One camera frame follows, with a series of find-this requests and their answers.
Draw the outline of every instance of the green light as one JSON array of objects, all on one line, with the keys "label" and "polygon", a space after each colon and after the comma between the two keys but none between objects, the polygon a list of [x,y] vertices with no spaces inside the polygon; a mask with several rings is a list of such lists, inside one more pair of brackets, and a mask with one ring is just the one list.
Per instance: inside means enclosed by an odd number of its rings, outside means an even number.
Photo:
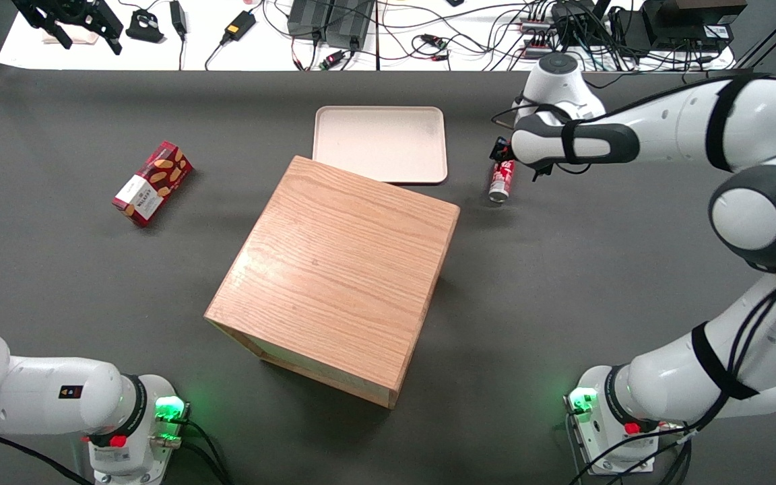
[{"label": "green light", "polygon": [[597,402],[597,391],[590,387],[577,387],[567,396],[567,399],[573,404],[573,410],[577,414],[586,414],[591,412],[591,407]]},{"label": "green light", "polygon": [[161,420],[179,420],[185,415],[185,402],[178,396],[158,398],[154,402],[154,416]]}]

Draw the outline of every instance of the wood grain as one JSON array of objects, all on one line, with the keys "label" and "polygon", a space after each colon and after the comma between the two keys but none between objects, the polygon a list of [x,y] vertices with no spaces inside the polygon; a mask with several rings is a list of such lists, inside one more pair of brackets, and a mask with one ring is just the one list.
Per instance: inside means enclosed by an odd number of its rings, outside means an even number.
[{"label": "wood grain", "polygon": [[295,157],[205,317],[269,362],[393,408],[458,217]]}]

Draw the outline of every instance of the coca-cola can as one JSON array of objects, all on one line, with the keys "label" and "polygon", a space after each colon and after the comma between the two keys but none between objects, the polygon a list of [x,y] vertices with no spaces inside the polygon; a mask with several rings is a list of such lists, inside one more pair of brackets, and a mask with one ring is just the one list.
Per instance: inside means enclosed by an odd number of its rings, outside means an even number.
[{"label": "coca-cola can", "polygon": [[493,176],[490,181],[490,200],[505,202],[511,196],[511,181],[514,179],[514,160],[493,164]]}]

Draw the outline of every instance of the sticker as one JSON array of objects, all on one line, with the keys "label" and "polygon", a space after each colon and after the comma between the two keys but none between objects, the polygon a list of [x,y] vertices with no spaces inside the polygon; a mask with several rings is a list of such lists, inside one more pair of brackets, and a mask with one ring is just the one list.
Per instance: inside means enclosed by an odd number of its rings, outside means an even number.
[{"label": "sticker", "polygon": [[143,179],[139,175],[133,175],[130,181],[121,187],[119,193],[116,194],[116,199],[135,206],[139,215],[147,221],[164,200],[158,195],[158,191],[154,190],[152,185],[148,183],[147,179]]},{"label": "sticker", "polygon": [[723,25],[706,25],[705,36],[717,37],[718,39],[729,39],[730,32]]},{"label": "sticker", "polygon": [[62,386],[62,389],[59,390],[59,399],[79,399],[82,396],[82,386]]},{"label": "sticker", "polygon": [[125,446],[124,448],[95,448],[95,461],[105,461],[105,463],[121,463],[122,461],[130,461],[130,449]]}]

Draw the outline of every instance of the gray tabletop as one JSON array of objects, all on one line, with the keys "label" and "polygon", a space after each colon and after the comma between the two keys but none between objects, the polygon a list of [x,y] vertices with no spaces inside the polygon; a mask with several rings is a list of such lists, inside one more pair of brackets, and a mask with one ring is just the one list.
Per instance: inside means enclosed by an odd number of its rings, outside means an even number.
[{"label": "gray tabletop", "polygon": [[[504,207],[484,202],[503,134],[488,120],[524,77],[0,67],[0,335],[15,355],[169,378],[239,483],[567,483],[561,395],[576,378],[716,316],[758,274],[709,229],[726,174],[708,166],[596,166],[535,184],[521,168]],[[598,94],[613,108],[680,82],[625,77]],[[202,317],[289,160],[310,156],[327,104],[445,114],[449,179],[412,190],[462,212],[392,412],[262,363]],[[164,139],[197,172],[139,230],[111,197]],[[18,441],[73,464],[73,436]],[[167,484],[212,482],[176,452]],[[696,440],[687,483],[766,482],[776,414],[720,420]],[[68,482],[0,446],[0,483]]]}]

